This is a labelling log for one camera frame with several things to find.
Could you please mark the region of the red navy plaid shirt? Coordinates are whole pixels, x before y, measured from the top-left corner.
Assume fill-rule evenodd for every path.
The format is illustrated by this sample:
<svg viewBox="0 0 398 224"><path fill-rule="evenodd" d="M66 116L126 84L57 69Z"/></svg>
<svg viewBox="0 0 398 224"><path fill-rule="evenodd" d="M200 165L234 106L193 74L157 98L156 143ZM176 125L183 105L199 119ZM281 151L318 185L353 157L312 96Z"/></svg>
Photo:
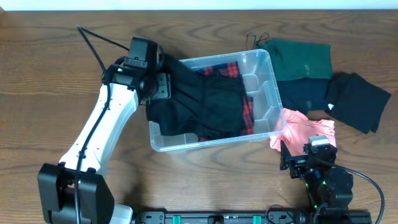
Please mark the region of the red navy plaid shirt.
<svg viewBox="0 0 398 224"><path fill-rule="evenodd" d="M240 81L242 85L243 83L243 76L239 71L239 66L237 62L228 62L222 63L218 65L212 65L209 67L201 68L197 70L197 73L204 77L209 77L211 75L222 76L226 78L235 78ZM208 136L201 136L198 135L198 141L212 141L217 139L224 139L224 138L234 138L238 136L245 136L254 134L254 98L248 96L246 92L243 94L243 117L241 118L241 129L239 132L235 132L232 134L219 134L215 137L208 137Z"/></svg>

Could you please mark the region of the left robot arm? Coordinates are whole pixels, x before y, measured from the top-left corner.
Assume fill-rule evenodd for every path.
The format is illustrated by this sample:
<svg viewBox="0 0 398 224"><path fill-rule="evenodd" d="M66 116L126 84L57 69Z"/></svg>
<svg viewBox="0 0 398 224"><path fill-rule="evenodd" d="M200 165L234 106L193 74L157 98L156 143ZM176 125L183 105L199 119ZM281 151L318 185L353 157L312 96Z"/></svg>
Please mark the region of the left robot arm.
<svg viewBox="0 0 398 224"><path fill-rule="evenodd" d="M134 37L129 54L104 71L96 105L58 164L37 176L46 223L133 223L133 209L115 202L105 181L121 131L141 101L171 96L170 78L159 70L162 47Z"/></svg>

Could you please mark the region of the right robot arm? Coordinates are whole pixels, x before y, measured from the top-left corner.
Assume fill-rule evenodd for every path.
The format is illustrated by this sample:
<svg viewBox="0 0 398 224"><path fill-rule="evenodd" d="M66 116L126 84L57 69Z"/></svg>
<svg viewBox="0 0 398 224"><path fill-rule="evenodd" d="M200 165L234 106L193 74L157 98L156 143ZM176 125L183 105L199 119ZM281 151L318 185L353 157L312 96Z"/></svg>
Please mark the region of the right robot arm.
<svg viewBox="0 0 398 224"><path fill-rule="evenodd" d="M312 206L310 223L348 223L348 205L353 199L353 176L335 166L337 148L324 136L313 136L303 145L303 154L291 155L285 142L280 142L280 170L290 170L292 179L306 183Z"/></svg>

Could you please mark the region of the clear plastic storage container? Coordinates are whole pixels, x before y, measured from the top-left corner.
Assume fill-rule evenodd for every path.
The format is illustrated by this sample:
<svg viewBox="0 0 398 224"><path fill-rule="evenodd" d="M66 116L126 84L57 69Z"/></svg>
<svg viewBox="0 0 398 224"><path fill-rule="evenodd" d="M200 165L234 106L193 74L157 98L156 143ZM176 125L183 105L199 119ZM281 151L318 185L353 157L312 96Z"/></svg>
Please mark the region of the clear plastic storage container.
<svg viewBox="0 0 398 224"><path fill-rule="evenodd" d="M247 96L253 98L254 133L235 138L199 141L195 134L163 136L157 123L149 123L150 144L157 152L201 149L248 141L263 141L281 134L286 125L271 58L263 49L230 54L183 59L181 62L196 71L212 65L237 62Z"/></svg>

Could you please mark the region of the green garment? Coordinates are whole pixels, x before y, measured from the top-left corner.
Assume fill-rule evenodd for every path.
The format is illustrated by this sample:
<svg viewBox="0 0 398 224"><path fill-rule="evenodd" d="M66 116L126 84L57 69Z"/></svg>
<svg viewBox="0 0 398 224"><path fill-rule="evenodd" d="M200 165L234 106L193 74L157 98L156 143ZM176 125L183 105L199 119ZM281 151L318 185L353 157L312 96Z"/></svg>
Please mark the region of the green garment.
<svg viewBox="0 0 398 224"><path fill-rule="evenodd" d="M272 39L267 32L260 37L249 32L246 38L252 39L252 49L268 53L277 81L329 80L332 77L331 47L328 44Z"/></svg>

